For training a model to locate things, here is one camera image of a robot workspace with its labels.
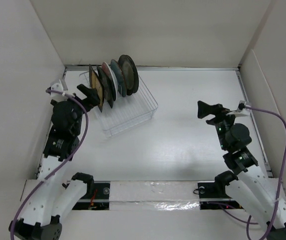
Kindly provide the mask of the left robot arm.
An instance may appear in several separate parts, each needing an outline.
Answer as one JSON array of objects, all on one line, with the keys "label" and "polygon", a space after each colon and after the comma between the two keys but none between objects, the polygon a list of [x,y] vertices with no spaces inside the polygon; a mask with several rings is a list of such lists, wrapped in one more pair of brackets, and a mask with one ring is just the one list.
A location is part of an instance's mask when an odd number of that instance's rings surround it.
[{"label": "left robot arm", "polygon": [[54,84],[46,92],[51,96],[51,129],[42,153],[37,185],[22,201],[9,225],[10,239],[57,240],[62,233],[62,221],[75,204],[95,194],[92,175],[76,173],[68,184],[62,179],[85,140],[88,112],[101,104],[97,89],[77,86],[86,97],[64,91]]}]

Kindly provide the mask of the red plate with teal flower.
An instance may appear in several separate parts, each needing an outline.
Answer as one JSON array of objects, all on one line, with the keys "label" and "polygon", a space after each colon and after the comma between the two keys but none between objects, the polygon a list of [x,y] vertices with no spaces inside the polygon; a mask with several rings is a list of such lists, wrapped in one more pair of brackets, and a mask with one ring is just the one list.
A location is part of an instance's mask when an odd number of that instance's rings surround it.
[{"label": "red plate with teal flower", "polygon": [[117,78],[112,71],[111,67],[109,66],[108,63],[103,62],[102,63],[102,69],[106,73],[106,75],[111,79],[112,81],[112,90],[113,90],[113,100],[116,101],[118,97],[118,83],[117,83]]}]

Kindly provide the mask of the black square amber plate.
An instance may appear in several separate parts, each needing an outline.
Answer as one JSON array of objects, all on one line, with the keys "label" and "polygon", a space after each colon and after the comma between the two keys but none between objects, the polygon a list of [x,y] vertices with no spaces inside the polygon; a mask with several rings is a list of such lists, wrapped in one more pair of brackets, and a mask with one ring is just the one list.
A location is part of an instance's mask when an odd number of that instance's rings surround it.
[{"label": "black square amber plate", "polygon": [[98,108],[100,112],[103,111],[104,104],[104,86],[102,81],[96,71],[93,69],[92,65],[89,65],[89,78],[90,78],[90,86],[93,89],[97,90],[98,97],[100,99],[100,103],[98,104]]}]

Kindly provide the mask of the teal round plate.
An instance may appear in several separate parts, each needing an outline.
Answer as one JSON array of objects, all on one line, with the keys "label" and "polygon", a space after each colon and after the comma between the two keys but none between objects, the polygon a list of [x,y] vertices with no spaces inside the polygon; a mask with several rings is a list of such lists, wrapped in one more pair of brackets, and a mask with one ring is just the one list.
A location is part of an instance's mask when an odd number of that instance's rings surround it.
[{"label": "teal round plate", "polygon": [[116,79],[117,79],[118,92],[124,98],[127,96],[127,88],[126,88],[125,79],[122,73],[122,69],[120,68],[120,65],[118,64],[118,62],[114,59],[111,60],[110,67],[113,70],[116,76]]}]

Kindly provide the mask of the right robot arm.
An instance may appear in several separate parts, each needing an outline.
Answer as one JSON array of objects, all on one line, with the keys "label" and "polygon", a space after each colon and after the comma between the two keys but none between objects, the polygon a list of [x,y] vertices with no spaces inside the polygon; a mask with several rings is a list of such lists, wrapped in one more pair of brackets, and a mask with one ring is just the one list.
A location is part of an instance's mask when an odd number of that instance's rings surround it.
[{"label": "right robot arm", "polygon": [[237,117],[249,116],[253,107],[246,101],[239,102],[236,110],[203,101],[197,104],[199,119],[213,115],[206,123],[215,127],[220,147],[226,152],[223,158],[228,171],[215,177],[215,194],[228,196],[239,203],[249,214],[247,225],[254,219],[264,230],[263,240],[286,240],[286,200],[281,197],[282,179],[273,185],[247,147],[252,142],[249,129],[235,122]]}]

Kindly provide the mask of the cream plate with tree pattern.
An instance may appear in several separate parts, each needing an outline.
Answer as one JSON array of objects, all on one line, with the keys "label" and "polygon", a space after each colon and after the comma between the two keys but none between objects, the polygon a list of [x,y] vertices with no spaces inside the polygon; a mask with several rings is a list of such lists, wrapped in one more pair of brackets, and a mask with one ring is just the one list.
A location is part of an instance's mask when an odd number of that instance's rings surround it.
[{"label": "cream plate with tree pattern", "polygon": [[132,95],[138,91],[139,77],[136,65],[129,55],[121,55],[118,60],[126,82],[127,95]]}]

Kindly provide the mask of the black square floral plate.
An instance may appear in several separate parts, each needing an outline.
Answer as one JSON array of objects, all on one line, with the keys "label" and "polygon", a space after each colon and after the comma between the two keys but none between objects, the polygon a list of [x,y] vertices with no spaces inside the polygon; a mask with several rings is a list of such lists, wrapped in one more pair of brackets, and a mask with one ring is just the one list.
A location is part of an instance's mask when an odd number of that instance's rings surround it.
[{"label": "black square floral plate", "polygon": [[104,97],[107,100],[110,108],[113,108],[114,99],[113,99],[113,83],[109,76],[105,73],[105,71],[101,67],[97,67],[98,75],[102,80],[102,84],[104,86]]}]

